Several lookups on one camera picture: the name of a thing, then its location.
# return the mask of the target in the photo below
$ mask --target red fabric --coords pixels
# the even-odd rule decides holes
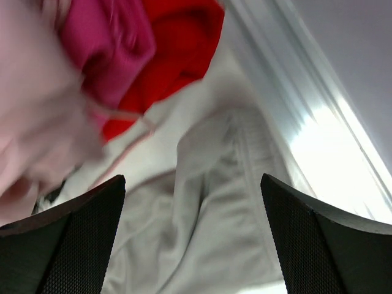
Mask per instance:
[[[155,57],[142,70],[119,109],[144,113],[184,86],[204,77],[221,36],[224,10],[215,0],[143,0],[156,39]],[[132,122],[110,120],[107,140]]]

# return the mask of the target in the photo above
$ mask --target light gray fabric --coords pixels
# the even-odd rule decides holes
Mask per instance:
[[[260,191],[263,173],[288,181],[276,151],[257,110],[191,129],[176,171],[127,195],[102,293],[226,294],[282,279]]]

